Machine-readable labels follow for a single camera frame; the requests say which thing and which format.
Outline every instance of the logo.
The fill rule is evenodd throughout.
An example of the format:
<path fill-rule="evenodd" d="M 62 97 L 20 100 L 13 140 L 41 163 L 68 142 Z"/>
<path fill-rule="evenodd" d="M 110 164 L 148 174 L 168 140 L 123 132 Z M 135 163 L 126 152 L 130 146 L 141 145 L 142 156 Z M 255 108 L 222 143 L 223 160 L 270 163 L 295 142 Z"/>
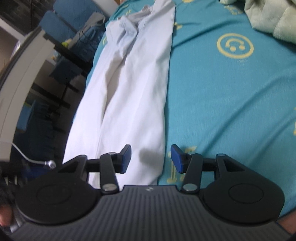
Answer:
<path fill-rule="evenodd" d="M 240 34 L 224 34 L 217 41 L 221 54 L 229 58 L 247 58 L 254 52 L 251 41 Z"/>

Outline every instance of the white fabric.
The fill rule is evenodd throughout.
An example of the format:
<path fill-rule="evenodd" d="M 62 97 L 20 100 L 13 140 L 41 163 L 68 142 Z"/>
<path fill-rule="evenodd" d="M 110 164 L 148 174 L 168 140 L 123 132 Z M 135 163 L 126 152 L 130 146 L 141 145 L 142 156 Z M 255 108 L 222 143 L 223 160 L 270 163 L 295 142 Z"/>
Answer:
<path fill-rule="evenodd" d="M 165 152 L 164 105 L 175 4 L 156 0 L 106 28 L 107 44 L 78 107 L 64 155 L 89 159 L 132 147 L 124 185 L 156 184 Z M 99 175 L 90 175 L 99 188 Z"/>
<path fill-rule="evenodd" d="M 236 0 L 220 0 L 233 4 Z M 246 0 L 244 10 L 252 27 L 296 44 L 296 0 Z"/>

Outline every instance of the black cable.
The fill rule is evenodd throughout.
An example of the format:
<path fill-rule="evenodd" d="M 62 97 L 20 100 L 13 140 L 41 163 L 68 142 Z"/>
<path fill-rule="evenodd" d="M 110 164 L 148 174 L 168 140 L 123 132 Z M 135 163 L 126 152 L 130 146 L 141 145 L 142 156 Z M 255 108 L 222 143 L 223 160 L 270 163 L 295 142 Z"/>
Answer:
<path fill-rule="evenodd" d="M 33 0 L 30 0 L 30 22 L 31 22 L 31 31 L 33 31 Z"/>

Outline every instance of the white cable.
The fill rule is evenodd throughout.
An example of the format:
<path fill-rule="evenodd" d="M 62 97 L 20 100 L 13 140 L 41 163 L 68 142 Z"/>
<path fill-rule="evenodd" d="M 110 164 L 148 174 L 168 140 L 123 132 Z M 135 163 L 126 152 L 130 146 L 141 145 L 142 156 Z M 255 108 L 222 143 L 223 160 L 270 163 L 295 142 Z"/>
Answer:
<path fill-rule="evenodd" d="M 13 145 L 13 147 L 15 149 L 17 149 L 17 151 L 29 162 L 31 163 L 35 163 L 35 164 L 41 164 L 41 165 L 45 165 L 45 166 L 49 166 L 50 169 L 54 169 L 56 168 L 56 164 L 53 160 L 50 160 L 50 161 L 35 161 L 35 160 L 32 160 L 28 157 L 26 157 L 26 155 L 24 153 L 22 153 L 22 151 L 16 146 L 16 144 L 14 144 L 13 142 L 8 142 L 8 141 L 1 141 L 1 142 L 5 142 L 5 143 L 9 143 L 11 145 Z"/>

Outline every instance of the bed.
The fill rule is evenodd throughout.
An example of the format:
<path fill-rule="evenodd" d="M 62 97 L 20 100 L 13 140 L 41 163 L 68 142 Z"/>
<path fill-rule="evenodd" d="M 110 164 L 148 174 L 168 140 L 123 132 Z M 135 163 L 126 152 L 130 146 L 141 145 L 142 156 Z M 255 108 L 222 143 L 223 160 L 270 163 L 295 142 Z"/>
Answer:
<path fill-rule="evenodd" d="M 158 184 L 180 187 L 184 178 L 172 164 L 172 144 L 211 158 L 226 153 L 282 188 L 284 215 L 296 205 L 296 45 L 253 30 L 241 2 L 174 2 Z M 109 21 L 153 3 L 127 0 Z M 94 67 L 106 42 L 103 36 Z M 213 173 L 203 172 L 202 187 L 213 180 Z"/>

